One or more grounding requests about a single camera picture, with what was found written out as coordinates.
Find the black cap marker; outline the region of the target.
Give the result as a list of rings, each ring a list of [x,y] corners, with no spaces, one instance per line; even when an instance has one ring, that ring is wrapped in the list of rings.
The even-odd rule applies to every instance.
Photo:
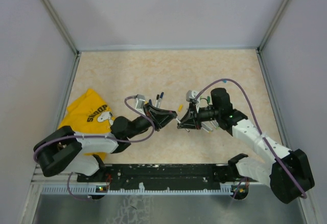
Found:
[[[155,107],[158,107],[159,97],[160,97],[160,95],[157,94],[157,95],[156,95],[155,104],[154,104]]]

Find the dark blue cap marker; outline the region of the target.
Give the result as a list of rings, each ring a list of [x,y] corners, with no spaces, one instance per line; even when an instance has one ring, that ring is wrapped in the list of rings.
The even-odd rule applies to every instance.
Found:
[[[160,108],[160,105],[161,105],[163,96],[164,96],[164,92],[161,92],[161,94],[159,95],[159,100],[158,100],[157,108]]]

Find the light green cap marker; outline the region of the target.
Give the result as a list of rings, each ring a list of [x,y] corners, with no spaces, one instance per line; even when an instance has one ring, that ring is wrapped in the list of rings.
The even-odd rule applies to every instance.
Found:
[[[219,124],[216,121],[214,121],[214,127],[215,129],[219,129]]]

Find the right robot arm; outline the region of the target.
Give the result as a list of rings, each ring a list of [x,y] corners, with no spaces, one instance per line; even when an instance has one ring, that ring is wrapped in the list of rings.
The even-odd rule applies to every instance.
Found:
[[[315,185],[307,155],[291,149],[264,135],[241,111],[234,109],[224,88],[211,91],[212,104],[200,107],[197,91],[188,91],[189,108],[178,128],[201,129],[204,122],[216,121],[232,137],[243,141],[263,162],[245,154],[229,160],[228,175],[234,181],[251,178],[268,186],[284,204],[301,197]]]

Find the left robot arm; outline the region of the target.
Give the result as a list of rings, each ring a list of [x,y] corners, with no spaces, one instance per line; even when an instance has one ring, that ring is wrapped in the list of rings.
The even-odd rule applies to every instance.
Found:
[[[136,141],[133,137],[146,131],[160,131],[177,118],[177,113],[164,110],[147,103],[137,110],[138,117],[129,120],[117,117],[110,133],[89,134],[74,131],[64,126],[37,143],[33,159],[41,167],[45,177],[52,177],[63,171],[79,173],[99,182],[106,176],[103,160],[98,155],[116,154],[126,150]]]

